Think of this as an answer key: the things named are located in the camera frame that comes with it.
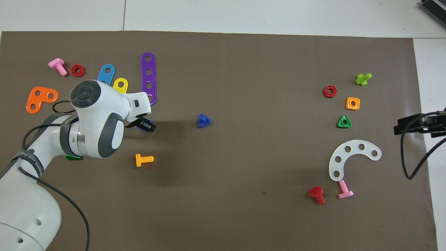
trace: orange bolt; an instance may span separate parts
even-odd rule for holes
[[[153,156],[141,157],[141,154],[137,153],[137,154],[135,154],[135,158],[136,158],[136,166],[137,167],[140,167],[141,163],[153,162]]]

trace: pink bolt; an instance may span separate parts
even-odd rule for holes
[[[62,66],[63,64],[65,64],[65,62],[62,59],[60,59],[60,58],[56,58],[55,60],[53,60],[53,61],[48,63],[48,65],[51,68],[53,68],[53,69],[56,68],[57,71],[60,73],[60,75],[65,76],[68,73],[63,68],[63,66]]]
[[[342,193],[339,194],[339,199],[345,198],[345,197],[349,197],[353,195],[352,191],[349,191],[347,186],[345,185],[345,181],[344,180],[340,180],[339,181],[339,185],[341,186],[342,189]]]

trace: round hole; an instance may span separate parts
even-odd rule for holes
[[[42,222],[39,219],[34,219],[33,220],[34,224],[36,224],[37,226],[42,226]]]

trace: black cable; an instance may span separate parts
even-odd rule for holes
[[[53,104],[52,109],[53,109],[53,111],[54,111],[55,113],[72,113],[72,112],[75,112],[76,110],[71,110],[71,111],[68,111],[68,112],[59,112],[58,110],[56,110],[56,105],[57,105],[57,104],[60,104],[60,103],[69,103],[69,102],[70,102],[69,100],[57,101],[56,103]]]
[[[425,113],[425,114],[420,114],[419,116],[417,116],[416,118],[412,119],[411,121],[409,121],[406,126],[404,127],[404,129],[401,131],[401,140],[400,140],[400,151],[401,151],[401,164],[403,165],[403,171],[404,171],[404,175],[406,176],[406,178],[408,178],[409,180],[411,180],[418,172],[418,170],[420,170],[421,166],[423,165],[423,163],[427,160],[427,158],[438,148],[440,147],[444,142],[446,142],[446,138],[442,139],[440,142],[438,142],[435,146],[433,146],[424,156],[423,158],[420,160],[420,162],[418,163],[418,165],[415,167],[414,171],[412,172],[412,174],[409,176],[407,174],[407,170],[406,170],[406,164],[404,162],[404,148],[403,148],[403,140],[404,140],[404,134],[409,130],[409,127],[415,123],[416,121],[418,121],[419,119],[422,119],[424,117],[427,116],[431,116],[431,115],[438,115],[439,112],[431,112],[431,113]]]
[[[42,125],[38,125],[38,126],[35,126],[35,127],[33,127],[31,130],[29,130],[26,134],[25,134],[25,136],[23,137],[23,140],[22,140],[22,149],[23,150],[26,150],[26,148],[27,148],[27,146],[26,146],[26,138],[33,132],[33,131],[35,131],[35,130],[37,130],[37,129],[39,129],[39,128],[42,128],[42,127],[48,127],[48,126],[60,126],[61,124],[42,124]]]
[[[30,173],[28,173],[27,171],[23,170],[22,167],[19,167],[19,170],[21,173],[25,174],[26,176],[28,176],[29,178],[45,185],[46,187],[48,187],[49,189],[55,191],[56,193],[60,194],[62,197],[64,197],[67,201],[69,201],[74,208],[76,208],[76,210],[79,212],[79,214],[82,216],[82,219],[85,222],[85,227],[87,228],[87,246],[85,247],[85,251],[88,251],[88,247],[90,245],[90,226],[88,225],[88,221],[87,218],[85,217],[85,215],[83,214],[82,210],[78,207],[78,205],[76,205],[76,203],[70,199],[70,197],[68,197],[66,194],[62,193],[60,190],[58,190],[57,188],[53,187],[52,185],[46,183],[45,181],[34,177],[33,175],[31,175]]]

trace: green piece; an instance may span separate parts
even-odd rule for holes
[[[81,160],[82,156],[78,157],[78,156],[69,156],[69,155],[65,155],[65,158],[67,160]]]
[[[367,80],[369,80],[372,77],[370,73],[367,73],[366,75],[359,74],[356,76],[356,84],[360,84],[361,86],[364,86],[367,84]]]
[[[338,123],[336,124],[336,127],[345,129],[351,127],[351,122],[350,119],[347,117],[347,115],[344,115],[339,119]]]

